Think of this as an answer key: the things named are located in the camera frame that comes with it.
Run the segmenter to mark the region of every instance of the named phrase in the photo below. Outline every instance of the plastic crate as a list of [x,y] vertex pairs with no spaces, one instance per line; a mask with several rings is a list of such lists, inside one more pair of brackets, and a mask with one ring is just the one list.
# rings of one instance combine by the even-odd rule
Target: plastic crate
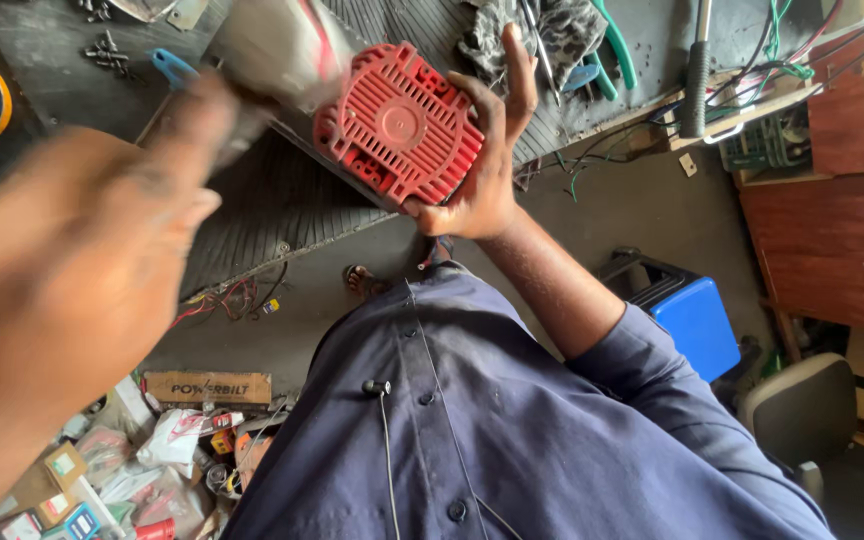
[[313,137],[318,152],[396,205],[410,195],[437,205],[482,148],[472,105],[411,43],[375,45],[355,56],[338,101],[316,111]]
[[736,136],[719,142],[726,171],[793,167],[810,160],[788,153],[780,113],[752,120]]

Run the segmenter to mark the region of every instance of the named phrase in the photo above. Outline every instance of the workbench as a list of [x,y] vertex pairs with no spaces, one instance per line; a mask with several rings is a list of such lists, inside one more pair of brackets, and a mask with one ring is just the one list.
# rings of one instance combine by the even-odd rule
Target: workbench
[[[461,0],[323,0],[366,43],[414,43],[433,68],[471,72],[455,44],[472,28],[475,8]],[[713,66],[740,67],[759,40],[767,2],[715,0],[710,31]],[[230,0],[208,0],[198,25],[179,31],[164,21],[143,24],[123,13],[101,24],[86,22],[74,0],[0,1],[0,70],[14,77],[27,99],[25,126],[0,141],[0,174],[22,146],[64,125],[83,125],[134,141],[168,92],[144,51],[164,47],[196,64],[221,24]],[[514,149],[523,164],[609,127],[640,117],[680,92],[694,39],[698,0],[606,0],[629,44],[639,86],[627,90],[613,77],[619,97],[590,102],[583,92],[563,95],[561,107],[539,78],[540,103]],[[798,0],[782,20],[782,52],[797,48],[821,23],[818,1]],[[147,86],[115,79],[82,57],[81,50],[105,29]],[[604,67],[617,74],[610,47],[600,49]],[[38,128],[29,128],[31,115]],[[277,149],[284,146],[281,152]],[[225,206],[206,220],[190,253],[183,297],[255,273],[368,227],[390,214],[332,177],[315,160],[289,151],[268,133],[256,149],[210,186]]]

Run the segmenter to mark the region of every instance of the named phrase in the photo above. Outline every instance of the red motor housing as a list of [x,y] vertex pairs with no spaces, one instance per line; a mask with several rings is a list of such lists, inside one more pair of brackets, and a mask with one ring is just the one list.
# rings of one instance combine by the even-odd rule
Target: red motor housing
[[338,101],[316,111],[316,148],[396,205],[410,195],[437,205],[482,148],[472,105],[412,43],[375,45],[354,57]]

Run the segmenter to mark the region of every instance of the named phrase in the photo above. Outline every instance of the powerbilt box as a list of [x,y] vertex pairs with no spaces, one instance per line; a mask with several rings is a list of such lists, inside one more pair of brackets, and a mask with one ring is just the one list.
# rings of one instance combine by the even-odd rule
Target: powerbilt box
[[411,43],[375,45],[354,57],[339,99],[316,111],[313,140],[386,202],[438,205],[482,149],[472,105]]
[[272,401],[272,376],[265,373],[147,371],[145,391],[162,409],[218,409],[265,412]]

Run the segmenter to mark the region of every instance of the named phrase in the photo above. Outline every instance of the navy blue shirt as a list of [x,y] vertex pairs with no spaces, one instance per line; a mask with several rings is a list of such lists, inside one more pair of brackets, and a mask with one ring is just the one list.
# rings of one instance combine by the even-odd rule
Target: navy blue shirt
[[640,309],[562,364],[439,268],[332,326],[225,538],[395,538],[366,380],[402,538],[832,537]]

